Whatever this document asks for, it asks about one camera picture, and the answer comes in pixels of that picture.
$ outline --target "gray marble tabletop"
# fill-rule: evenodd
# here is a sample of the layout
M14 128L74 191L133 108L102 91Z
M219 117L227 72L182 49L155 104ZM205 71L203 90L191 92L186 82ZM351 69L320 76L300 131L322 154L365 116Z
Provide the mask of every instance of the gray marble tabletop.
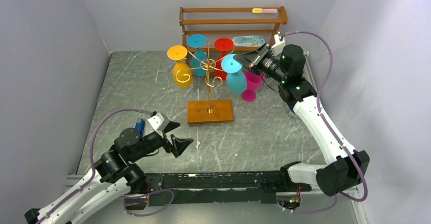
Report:
M212 90L212 97L232 101L234 121L220 124L187 124L187 102L206 100L203 78L194 78L192 86L178 88L173 83L171 61L166 52L114 52L101 89L78 174L89 170L89 140L99 121L121 108L140 108L165 113L180 122L174 131L179 138L195 142L179 158L164 152L137 163L147 173L223 172L279 170L293 161L324 164L323 155L300 119L291 118L277 93L264 84L258 98L247 103L232 94L224 84ZM107 120L99 130L94 158L100 158L119 133L134 127L136 112L121 112Z

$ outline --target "wooden rack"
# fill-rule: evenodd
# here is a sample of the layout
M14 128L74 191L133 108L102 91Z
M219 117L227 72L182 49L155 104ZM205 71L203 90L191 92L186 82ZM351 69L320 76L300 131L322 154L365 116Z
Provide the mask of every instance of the wooden rack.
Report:
M277 9L277 14L272 14L271 18L268 18L268 14L252 14L253 8L271 8ZM224 18L219 19L185 19L184 14L186 13L225 13ZM252 18L246 19L229 19L226 16L234 16L234 13L246 13L247 16ZM196 48L188 47L187 37L194 34L202 35L216 35L218 37L226 37L229 35L269 35L270 34L270 45L275 43L274 35L279 31L280 24L287 23L287 14L284 6L280 7L245 7L245 8L179 8L179 25L182 28L182 45L185 46L190 52L195 52ZM209 25L213 24L215 27L220 28L218 25L222 24L274 24L271 29L239 29L239 30L189 30L190 25ZM217 52L212 47L210 42L210 52ZM235 52L247 52L257 49L257 47L235 47Z

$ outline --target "white wall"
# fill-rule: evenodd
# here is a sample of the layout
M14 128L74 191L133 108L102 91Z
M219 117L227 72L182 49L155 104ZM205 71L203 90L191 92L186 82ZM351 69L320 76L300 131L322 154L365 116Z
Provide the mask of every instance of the white wall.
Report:
M431 223L431 0L336 0L320 34L323 105L371 157L370 223ZM327 51L311 56L320 84Z
M181 44L179 7L281 6L289 21L283 30L318 31L335 0L83 0L108 48L167 50ZM295 37L308 46L308 37Z
M0 222L75 172L109 53L81 0L0 0Z

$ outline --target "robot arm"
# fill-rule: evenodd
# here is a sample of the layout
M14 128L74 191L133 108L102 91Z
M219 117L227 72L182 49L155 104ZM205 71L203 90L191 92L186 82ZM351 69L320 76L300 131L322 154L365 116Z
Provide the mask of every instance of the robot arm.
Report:
M120 196L147 193L144 172L130 162L151 156L162 147L167 153L179 157L193 142L193 139L180 139L171 134L171 143L166 133L179 127L180 123L170 121L163 113L154 112L148 121L154 132L142 137L135 128L123 130L111 149L95 162L96 172L89 184L82 186L91 179L92 170L53 203L42 209L29 210L25 214L27 223L79 224Z
M288 172L288 181L318 186L328 196L333 196L361 183L359 173L346 150L353 156L365 174L370 158L365 151L358 152L339 132L322 105L317 108L317 93L303 78L306 58L297 45L286 45L284 35L274 36L275 44L234 56L246 69L256 75L264 73L279 83L280 97L297 114L312 133L323 152L325 165L307 165L293 162L282 167ZM329 128L322 120L324 115ZM331 132L342 140L340 145Z

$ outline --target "wooden base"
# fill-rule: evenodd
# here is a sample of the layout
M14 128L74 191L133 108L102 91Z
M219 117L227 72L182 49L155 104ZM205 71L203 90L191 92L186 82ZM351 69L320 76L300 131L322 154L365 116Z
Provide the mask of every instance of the wooden base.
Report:
M232 102L230 100L211 101L212 112L208 112L208 101L189 101L188 124L233 122Z

